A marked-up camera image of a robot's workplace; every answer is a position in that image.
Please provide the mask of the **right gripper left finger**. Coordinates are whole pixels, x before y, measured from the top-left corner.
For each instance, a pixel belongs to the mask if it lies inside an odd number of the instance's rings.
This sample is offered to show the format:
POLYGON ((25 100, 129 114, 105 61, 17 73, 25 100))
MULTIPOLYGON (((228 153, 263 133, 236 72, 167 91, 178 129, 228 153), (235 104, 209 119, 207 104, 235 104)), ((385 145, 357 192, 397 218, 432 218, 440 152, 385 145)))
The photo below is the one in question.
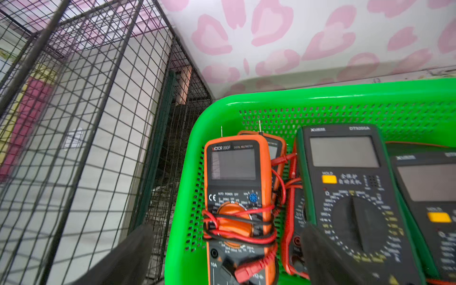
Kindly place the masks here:
POLYGON ((146 278, 153 243, 152 226, 143 224, 73 283, 75 285, 141 285, 146 278))

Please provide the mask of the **red small Delixi multimeter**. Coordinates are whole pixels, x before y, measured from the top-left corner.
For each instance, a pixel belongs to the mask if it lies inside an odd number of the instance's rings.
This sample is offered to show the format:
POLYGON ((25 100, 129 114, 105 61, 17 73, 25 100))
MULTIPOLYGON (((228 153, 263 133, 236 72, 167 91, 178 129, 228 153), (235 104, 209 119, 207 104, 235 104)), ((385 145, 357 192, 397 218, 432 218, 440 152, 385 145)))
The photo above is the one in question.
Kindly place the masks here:
POLYGON ((307 222, 305 213, 305 191, 299 174, 298 158, 289 160, 289 180, 286 182, 287 200, 285 231, 281 239, 281 260, 286 272, 293 276, 309 279, 308 269, 302 253, 301 231, 307 222))

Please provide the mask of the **large green multimeter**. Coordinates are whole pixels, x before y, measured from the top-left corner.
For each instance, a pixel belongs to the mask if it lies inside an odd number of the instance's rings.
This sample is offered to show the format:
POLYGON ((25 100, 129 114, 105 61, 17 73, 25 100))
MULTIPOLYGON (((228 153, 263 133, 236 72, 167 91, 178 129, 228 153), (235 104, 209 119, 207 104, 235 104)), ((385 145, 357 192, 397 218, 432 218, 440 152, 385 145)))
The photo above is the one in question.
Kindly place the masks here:
POLYGON ((302 127, 296 134, 307 222, 378 279, 423 285, 380 130, 373 124, 302 127))

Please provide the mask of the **green plastic basket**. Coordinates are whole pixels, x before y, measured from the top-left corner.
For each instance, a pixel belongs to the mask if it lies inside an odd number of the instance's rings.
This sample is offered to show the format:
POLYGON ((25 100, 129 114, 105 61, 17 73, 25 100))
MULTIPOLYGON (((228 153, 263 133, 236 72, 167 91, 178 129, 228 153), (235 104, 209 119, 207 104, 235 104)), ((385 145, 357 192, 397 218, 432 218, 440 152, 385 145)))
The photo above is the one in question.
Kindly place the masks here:
POLYGON ((456 144, 453 78, 252 93, 214 102, 197 119, 184 161, 165 260, 167 285, 205 285, 204 147, 262 129, 292 146, 304 125, 374 124, 387 141, 456 144))

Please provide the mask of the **orange multimeter tall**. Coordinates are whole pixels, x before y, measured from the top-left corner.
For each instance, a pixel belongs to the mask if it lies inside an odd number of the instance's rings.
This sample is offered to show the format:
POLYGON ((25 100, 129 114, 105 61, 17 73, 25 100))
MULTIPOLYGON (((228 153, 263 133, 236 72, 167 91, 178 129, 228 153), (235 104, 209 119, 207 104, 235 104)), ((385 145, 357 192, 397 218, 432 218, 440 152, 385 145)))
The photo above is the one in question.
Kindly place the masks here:
MULTIPOLYGON (((238 135, 262 135, 268 142, 270 159, 274 160, 286 154, 287 144, 281 137, 267 134, 261 131, 240 131, 238 135)), ((272 174, 272 200, 275 201, 278 195, 279 181, 275 174, 272 174)))

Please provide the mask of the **orange wide multimeter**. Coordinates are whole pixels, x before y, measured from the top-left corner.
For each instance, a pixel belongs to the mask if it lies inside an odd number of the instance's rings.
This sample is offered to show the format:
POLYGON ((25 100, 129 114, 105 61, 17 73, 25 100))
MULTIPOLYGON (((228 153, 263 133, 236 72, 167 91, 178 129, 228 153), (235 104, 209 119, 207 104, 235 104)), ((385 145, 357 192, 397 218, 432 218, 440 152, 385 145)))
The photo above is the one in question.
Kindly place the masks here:
POLYGON ((210 285, 275 285, 277 230, 267 140, 222 137, 204 148, 203 238, 210 285))

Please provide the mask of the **black wire desk organizer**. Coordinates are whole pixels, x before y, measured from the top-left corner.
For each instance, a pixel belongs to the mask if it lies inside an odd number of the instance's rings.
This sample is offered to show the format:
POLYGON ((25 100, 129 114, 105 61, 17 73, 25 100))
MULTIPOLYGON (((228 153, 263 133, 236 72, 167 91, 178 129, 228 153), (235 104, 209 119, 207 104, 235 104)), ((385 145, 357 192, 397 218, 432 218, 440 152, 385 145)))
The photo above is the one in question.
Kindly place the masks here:
POLYGON ((211 97, 165 1, 1 2, 1 283, 69 285, 153 229, 163 284, 190 130, 211 97))

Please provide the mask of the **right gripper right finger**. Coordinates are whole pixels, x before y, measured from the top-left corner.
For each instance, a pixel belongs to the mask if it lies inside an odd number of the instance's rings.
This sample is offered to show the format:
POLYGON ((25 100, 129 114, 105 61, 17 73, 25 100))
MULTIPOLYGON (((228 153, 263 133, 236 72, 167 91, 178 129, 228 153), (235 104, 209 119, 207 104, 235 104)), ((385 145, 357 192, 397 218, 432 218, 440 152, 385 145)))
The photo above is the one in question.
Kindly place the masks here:
POLYGON ((376 285, 378 279, 344 252, 324 232, 306 224, 301 248, 313 285, 376 285))

